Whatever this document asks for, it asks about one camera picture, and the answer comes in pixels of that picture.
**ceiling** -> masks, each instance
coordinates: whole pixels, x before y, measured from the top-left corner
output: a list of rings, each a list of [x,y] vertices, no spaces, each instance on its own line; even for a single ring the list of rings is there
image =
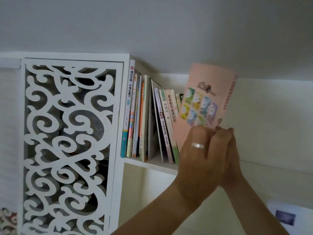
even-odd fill
[[[0,20],[0,52],[130,53],[153,72],[202,62],[313,79],[313,0],[0,0]]]

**pink book cover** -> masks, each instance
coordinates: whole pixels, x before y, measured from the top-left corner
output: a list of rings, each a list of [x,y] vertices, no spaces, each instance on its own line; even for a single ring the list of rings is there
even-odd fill
[[[235,72],[227,68],[192,64],[179,117],[173,125],[179,151],[192,126],[205,125],[215,129],[220,124],[236,79]]]

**person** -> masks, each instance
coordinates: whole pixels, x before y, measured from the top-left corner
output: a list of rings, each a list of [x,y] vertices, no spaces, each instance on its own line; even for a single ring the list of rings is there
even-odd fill
[[[241,173],[234,129],[193,127],[180,151],[177,177],[114,235],[170,235],[221,186],[247,235],[288,235]]]

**silver ring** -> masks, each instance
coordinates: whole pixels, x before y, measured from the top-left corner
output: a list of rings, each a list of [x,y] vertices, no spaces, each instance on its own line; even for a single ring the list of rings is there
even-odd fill
[[[193,146],[195,148],[199,148],[199,149],[204,149],[205,148],[205,145],[199,144],[199,143],[195,143],[195,142],[192,142],[191,146]]]

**white shelf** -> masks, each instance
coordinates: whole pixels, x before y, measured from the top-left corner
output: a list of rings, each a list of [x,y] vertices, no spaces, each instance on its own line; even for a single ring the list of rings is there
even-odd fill
[[[178,165],[170,164],[168,162],[163,163],[161,155],[156,155],[153,159],[143,163],[140,158],[124,158],[125,163],[133,164],[140,167],[145,167],[155,171],[161,171],[167,174],[177,175]]]

